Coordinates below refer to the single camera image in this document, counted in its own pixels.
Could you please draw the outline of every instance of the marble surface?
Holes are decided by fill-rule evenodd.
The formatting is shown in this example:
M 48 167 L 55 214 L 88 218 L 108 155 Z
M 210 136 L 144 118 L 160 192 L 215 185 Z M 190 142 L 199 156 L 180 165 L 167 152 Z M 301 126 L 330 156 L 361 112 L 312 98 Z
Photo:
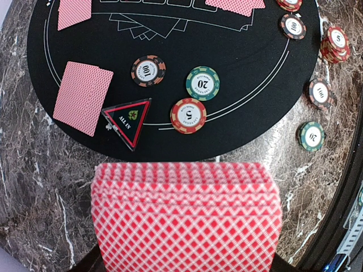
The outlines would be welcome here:
M 284 226 L 278 253 L 296 264 L 314 237 L 334 196 L 350 149 L 363 77 L 360 1 L 320 0 L 322 28 L 343 26 L 352 57 L 314 75 L 327 78 L 338 106 L 314 109 L 305 97 L 273 128 L 221 162 L 261 162 L 281 188 Z M 0 35 L 0 247 L 31 271 L 66 271 L 96 243 L 90 217 L 94 167 L 114 159 L 65 135 L 44 112 L 27 70 L 27 29 L 35 0 L 14 0 Z M 304 152 L 297 127 L 318 121 L 324 149 Z

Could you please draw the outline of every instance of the stack of playing cards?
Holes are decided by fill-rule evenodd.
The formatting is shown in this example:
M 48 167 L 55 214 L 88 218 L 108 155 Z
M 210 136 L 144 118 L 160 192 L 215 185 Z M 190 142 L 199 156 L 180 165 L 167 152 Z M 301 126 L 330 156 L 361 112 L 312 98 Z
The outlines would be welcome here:
M 53 118 L 94 136 L 112 76 L 97 66 L 68 62 Z
M 247 17 L 252 15 L 253 9 L 264 9 L 263 0 L 205 0 L 208 6 L 218 7 Z
M 102 164 L 91 187 L 108 271 L 269 271 L 282 211 L 260 164 Z
M 91 19 L 92 0 L 60 0 L 58 30 Z

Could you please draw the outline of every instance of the diamond pattern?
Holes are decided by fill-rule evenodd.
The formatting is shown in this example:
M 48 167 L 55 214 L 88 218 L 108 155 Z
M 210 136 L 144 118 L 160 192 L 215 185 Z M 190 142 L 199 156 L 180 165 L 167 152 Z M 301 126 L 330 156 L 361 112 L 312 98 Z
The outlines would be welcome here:
M 269 271 L 282 211 L 260 164 L 102 164 L 91 194 L 108 271 Z

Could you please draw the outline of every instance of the green poker chip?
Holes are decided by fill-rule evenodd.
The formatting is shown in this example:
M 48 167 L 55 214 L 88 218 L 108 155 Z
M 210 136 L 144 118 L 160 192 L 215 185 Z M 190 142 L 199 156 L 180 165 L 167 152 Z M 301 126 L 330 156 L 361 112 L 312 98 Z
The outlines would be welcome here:
M 214 98 L 220 90 L 220 78 L 216 71 L 206 66 L 194 68 L 187 77 L 187 91 L 200 101 Z
M 299 144 L 306 151 L 316 152 L 323 147 L 326 134 L 321 124 L 317 122 L 303 124 L 298 134 Z
M 359 206 L 363 206 L 363 189 L 359 193 L 358 204 L 359 204 Z

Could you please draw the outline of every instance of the black poker mat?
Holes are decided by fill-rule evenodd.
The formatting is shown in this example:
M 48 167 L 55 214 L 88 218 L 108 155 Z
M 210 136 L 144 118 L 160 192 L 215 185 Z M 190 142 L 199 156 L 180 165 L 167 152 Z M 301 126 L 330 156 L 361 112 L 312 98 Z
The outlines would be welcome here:
M 234 150 L 257 138 L 301 96 L 319 52 L 319 15 L 315 1 L 304 1 L 303 40 L 289 40 L 279 27 L 286 14 L 274 0 L 251 17 L 216 10 L 204 0 L 93 0 L 92 18 L 57 30 L 59 0 L 38 0 L 29 27 L 28 66 L 36 94 L 53 116 L 68 61 L 111 70 L 114 76 L 104 108 L 152 98 L 135 152 L 131 152 L 100 115 L 94 137 L 55 123 L 79 143 L 102 154 L 133 162 L 196 161 Z M 133 62 L 157 55 L 166 63 L 162 83 L 135 84 Z M 170 110 L 189 97 L 185 80 L 196 66 L 219 75 L 218 95 L 203 102 L 208 118 L 191 135 L 170 124 Z

